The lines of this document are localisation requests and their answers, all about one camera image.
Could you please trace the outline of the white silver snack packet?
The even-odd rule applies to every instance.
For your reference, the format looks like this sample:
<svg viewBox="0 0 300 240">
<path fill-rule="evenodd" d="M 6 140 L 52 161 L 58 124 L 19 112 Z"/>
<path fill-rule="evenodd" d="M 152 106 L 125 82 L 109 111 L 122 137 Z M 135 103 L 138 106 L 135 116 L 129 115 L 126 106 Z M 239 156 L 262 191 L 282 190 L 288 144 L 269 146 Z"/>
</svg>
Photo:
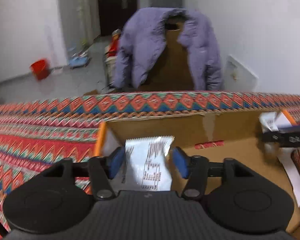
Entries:
<svg viewBox="0 0 300 240">
<path fill-rule="evenodd" d="M 172 176 L 167 159 L 173 136 L 128 139 L 120 190 L 169 191 Z"/>
</svg>

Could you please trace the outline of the cardboard box with orange rim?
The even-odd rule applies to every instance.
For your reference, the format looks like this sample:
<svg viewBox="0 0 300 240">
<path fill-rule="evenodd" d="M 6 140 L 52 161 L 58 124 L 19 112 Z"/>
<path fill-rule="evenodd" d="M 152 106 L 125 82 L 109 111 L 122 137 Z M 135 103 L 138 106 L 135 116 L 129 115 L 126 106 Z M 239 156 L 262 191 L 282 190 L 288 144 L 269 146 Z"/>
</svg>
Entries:
<svg viewBox="0 0 300 240">
<path fill-rule="evenodd" d="M 220 162 L 234 158 L 294 196 L 294 189 L 280 158 L 285 152 L 273 153 L 258 136 L 262 132 L 261 110 L 187 113 L 155 116 L 115 114 L 100 122 L 94 156 L 109 155 L 127 139 L 173 136 L 172 146 L 189 155 L 201 155 Z"/>
</svg>

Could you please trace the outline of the colourful patterned tablecloth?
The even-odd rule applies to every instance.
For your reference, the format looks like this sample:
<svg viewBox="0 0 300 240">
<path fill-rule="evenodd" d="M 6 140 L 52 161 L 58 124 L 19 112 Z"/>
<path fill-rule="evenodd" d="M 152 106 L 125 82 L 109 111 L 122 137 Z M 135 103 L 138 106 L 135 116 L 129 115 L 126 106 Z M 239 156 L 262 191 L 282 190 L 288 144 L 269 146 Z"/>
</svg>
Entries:
<svg viewBox="0 0 300 240">
<path fill-rule="evenodd" d="M 262 132 L 300 126 L 300 95 L 142 92 L 0 105 L 0 236 L 3 239 L 298 239 L 300 147 L 262 142 L 294 189 L 281 187 L 234 158 L 209 160 L 201 200 L 181 197 L 187 180 L 172 160 L 169 191 L 120 190 L 96 200 L 88 161 L 100 122 L 115 114 L 187 114 L 261 110 Z"/>
</svg>

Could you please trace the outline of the brown wooden chair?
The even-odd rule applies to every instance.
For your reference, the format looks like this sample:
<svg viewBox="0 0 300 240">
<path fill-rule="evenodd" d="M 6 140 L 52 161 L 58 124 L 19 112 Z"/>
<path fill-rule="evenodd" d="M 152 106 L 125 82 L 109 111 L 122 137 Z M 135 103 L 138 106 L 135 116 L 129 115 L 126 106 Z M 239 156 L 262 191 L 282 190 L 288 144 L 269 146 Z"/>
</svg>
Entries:
<svg viewBox="0 0 300 240">
<path fill-rule="evenodd" d="M 140 92 L 193 90 L 187 50 L 177 39 L 183 31 L 185 17 L 173 16 L 165 22 L 166 47 L 149 71 Z"/>
</svg>

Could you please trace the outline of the blue low cart with items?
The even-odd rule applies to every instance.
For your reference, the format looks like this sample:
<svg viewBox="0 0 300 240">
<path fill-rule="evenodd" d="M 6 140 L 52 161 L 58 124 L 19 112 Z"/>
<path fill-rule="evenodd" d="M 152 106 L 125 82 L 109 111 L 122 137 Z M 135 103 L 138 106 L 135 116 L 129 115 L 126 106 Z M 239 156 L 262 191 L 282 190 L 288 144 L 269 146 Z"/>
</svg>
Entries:
<svg viewBox="0 0 300 240">
<path fill-rule="evenodd" d="M 69 67 L 71 69 L 86 67 L 91 60 L 88 50 L 83 50 L 79 53 L 74 53 L 69 60 Z"/>
</svg>

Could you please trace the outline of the red plastic bucket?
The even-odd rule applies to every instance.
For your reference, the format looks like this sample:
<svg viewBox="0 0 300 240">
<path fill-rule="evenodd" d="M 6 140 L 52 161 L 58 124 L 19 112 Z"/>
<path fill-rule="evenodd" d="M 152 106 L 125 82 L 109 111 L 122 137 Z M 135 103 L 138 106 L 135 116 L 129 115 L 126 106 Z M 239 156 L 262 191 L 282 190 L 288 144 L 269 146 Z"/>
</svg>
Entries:
<svg viewBox="0 0 300 240">
<path fill-rule="evenodd" d="M 49 62 L 47 59 L 40 59 L 30 65 L 30 70 L 34 77 L 41 81 L 50 75 Z"/>
</svg>

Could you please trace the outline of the purple puffer jacket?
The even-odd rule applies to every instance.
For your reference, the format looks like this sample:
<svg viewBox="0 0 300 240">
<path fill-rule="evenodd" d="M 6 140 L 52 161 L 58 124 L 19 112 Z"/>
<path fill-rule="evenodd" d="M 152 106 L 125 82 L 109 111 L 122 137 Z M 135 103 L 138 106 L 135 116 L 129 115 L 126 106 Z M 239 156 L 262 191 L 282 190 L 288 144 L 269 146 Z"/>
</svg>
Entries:
<svg viewBox="0 0 300 240">
<path fill-rule="evenodd" d="M 124 25 L 119 39 L 113 85 L 138 88 L 166 48 L 165 23 L 173 16 L 185 17 L 177 42 L 187 50 L 196 90 L 220 90 L 223 82 L 219 45 L 210 19 L 184 8 L 139 9 Z"/>
</svg>

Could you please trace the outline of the dark entrance door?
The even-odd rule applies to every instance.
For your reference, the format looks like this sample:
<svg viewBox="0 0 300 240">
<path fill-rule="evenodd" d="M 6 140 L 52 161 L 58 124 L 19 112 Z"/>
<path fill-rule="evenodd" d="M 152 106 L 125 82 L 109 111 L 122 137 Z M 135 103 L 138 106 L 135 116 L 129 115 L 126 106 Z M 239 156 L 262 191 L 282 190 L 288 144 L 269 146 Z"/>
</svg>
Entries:
<svg viewBox="0 0 300 240">
<path fill-rule="evenodd" d="M 137 11 L 138 0 L 98 0 L 101 36 L 109 36 L 122 29 Z"/>
</svg>

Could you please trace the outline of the white wall panel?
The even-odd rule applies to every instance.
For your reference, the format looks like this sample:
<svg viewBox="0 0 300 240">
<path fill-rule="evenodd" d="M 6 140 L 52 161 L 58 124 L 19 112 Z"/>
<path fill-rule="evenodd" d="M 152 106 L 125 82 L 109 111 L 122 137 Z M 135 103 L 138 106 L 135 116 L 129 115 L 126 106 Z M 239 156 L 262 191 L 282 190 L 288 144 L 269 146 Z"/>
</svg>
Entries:
<svg viewBox="0 0 300 240">
<path fill-rule="evenodd" d="M 224 67 L 224 89 L 231 92 L 253 92 L 257 87 L 258 77 L 231 55 Z"/>
</svg>

